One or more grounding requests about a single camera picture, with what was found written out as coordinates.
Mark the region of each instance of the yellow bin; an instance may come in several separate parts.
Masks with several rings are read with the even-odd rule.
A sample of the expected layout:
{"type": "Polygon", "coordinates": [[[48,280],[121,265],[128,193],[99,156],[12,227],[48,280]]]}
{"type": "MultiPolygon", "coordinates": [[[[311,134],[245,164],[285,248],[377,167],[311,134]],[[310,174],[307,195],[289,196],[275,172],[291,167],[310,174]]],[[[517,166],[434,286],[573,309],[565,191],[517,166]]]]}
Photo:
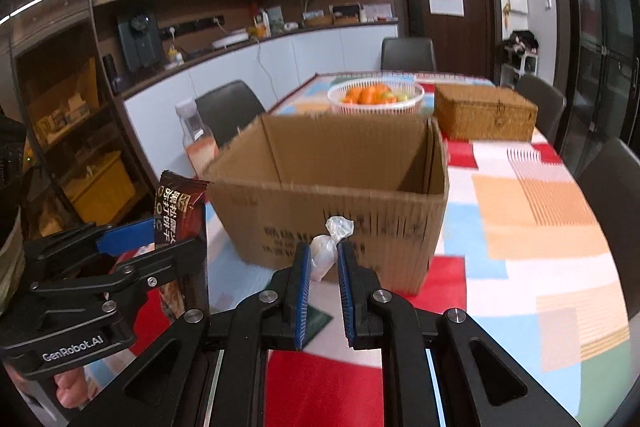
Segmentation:
{"type": "Polygon", "coordinates": [[[98,225],[110,223],[136,192],[120,151],[107,153],[95,166],[92,177],[72,182],[65,191],[82,220],[98,225]]]}

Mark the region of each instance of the fruit basket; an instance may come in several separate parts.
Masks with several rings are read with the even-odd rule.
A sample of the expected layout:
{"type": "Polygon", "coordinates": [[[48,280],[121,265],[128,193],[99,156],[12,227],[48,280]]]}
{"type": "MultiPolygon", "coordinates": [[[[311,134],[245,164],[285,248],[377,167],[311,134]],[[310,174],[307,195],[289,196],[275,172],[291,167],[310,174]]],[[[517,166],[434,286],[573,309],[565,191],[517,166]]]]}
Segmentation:
{"type": "Polygon", "coordinates": [[[326,95],[334,112],[414,114],[422,107],[424,89],[415,82],[379,76],[336,84],[326,95]]]}

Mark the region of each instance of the brown wooden door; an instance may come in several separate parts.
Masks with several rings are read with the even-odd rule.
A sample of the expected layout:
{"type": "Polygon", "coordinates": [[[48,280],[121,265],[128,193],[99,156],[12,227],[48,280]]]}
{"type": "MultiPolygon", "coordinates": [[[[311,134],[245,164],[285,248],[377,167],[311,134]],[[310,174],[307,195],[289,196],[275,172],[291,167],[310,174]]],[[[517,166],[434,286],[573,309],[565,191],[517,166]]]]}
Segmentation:
{"type": "Polygon", "coordinates": [[[429,0],[405,3],[405,34],[433,40],[437,70],[494,77],[493,0],[463,0],[464,16],[432,14],[429,0]]]}

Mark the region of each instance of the knotted plastic bag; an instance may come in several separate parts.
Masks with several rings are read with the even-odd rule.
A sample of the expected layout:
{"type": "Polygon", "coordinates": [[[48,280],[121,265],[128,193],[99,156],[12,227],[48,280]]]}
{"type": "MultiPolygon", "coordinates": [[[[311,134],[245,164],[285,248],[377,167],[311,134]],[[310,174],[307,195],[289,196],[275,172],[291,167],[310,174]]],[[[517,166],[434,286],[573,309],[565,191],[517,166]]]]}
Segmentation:
{"type": "Polygon", "coordinates": [[[342,216],[326,220],[330,235],[316,235],[311,241],[311,280],[319,282],[338,260],[337,244],[353,233],[353,221],[342,216]]]}

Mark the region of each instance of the white bottle cap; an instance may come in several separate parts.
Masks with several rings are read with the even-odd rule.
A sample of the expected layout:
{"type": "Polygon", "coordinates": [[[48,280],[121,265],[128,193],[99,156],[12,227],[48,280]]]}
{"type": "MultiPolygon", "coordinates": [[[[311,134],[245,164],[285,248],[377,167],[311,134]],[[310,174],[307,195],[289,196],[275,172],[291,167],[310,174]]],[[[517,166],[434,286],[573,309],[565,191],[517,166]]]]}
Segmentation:
{"type": "Polygon", "coordinates": [[[189,118],[198,112],[198,106],[196,101],[190,98],[189,100],[182,100],[175,104],[175,114],[181,118],[189,118]]]}

